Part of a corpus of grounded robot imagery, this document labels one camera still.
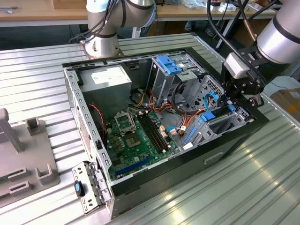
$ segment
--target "gray stand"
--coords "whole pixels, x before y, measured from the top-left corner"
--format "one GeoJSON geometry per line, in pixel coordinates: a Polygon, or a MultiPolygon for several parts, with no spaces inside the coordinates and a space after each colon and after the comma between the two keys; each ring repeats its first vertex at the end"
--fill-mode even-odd
{"type": "Polygon", "coordinates": [[[0,109],[0,208],[60,182],[44,121],[11,127],[0,109]]]}

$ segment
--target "slotted aluminum surface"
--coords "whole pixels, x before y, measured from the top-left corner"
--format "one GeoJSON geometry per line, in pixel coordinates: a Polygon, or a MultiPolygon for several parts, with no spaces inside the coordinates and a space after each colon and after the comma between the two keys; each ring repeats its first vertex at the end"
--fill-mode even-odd
{"type": "MultiPolygon", "coordinates": [[[[219,72],[222,60],[190,34],[124,39],[124,54],[193,47],[219,72]]],[[[71,168],[87,160],[69,109],[63,62],[87,59],[80,45],[0,52],[0,107],[11,124],[46,121],[60,184],[0,209],[2,224],[109,223],[106,209],[85,216],[71,168]]],[[[111,224],[299,224],[300,134],[269,103],[271,122],[232,156],[118,217],[111,224]]]]}

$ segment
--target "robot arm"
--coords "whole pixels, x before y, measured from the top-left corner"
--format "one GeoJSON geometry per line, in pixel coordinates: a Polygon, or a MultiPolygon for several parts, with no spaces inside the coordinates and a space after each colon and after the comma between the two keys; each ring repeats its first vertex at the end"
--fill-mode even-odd
{"type": "Polygon", "coordinates": [[[228,55],[221,74],[225,91],[219,99],[221,105],[225,105],[228,100],[238,102],[242,94],[254,95],[248,99],[248,103],[254,107],[263,104],[259,93],[300,57],[299,12],[298,0],[284,1],[282,8],[252,47],[228,55]]]}
{"type": "Polygon", "coordinates": [[[120,51],[117,29],[151,25],[156,4],[154,0],[87,0],[87,10],[92,35],[84,41],[85,50],[93,58],[107,58],[120,51]]]}

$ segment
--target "green motherboard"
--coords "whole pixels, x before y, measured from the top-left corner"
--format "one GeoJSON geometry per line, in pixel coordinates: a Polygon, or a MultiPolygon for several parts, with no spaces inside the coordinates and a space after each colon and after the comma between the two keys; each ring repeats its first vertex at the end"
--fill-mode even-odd
{"type": "Polygon", "coordinates": [[[120,133],[118,123],[121,128],[125,128],[131,125],[129,121],[117,123],[116,120],[112,120],[105,124],[109,127],[106,149],[112,161],[112,166],[109,168],[112,180],[127,176],[180,151],[169,136],[162,136],[159,130],[161,122],[154,112],[143,117],[134,115],[131,118],[136,131],[135,133],[127,132],[124,136],[120,133]],[[159,134],[160,138],[156,136],[154,139],[154,133],[159,134]],[[167,147],[163,150],[159,149],[161,145],[158,145],[157,139],[163,141],[164,143],[160,144],[167,147]]]}

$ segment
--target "yellow wire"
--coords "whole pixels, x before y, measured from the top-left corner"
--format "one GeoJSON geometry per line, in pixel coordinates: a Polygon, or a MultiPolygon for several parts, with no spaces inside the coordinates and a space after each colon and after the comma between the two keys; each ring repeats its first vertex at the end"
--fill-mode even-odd
{"type": "Polygon", "coordinates": [[[135,107],[140,107],[143,104],[145,93],[142,95],[142,99],[139,104],[135,105],[135,107]]]}

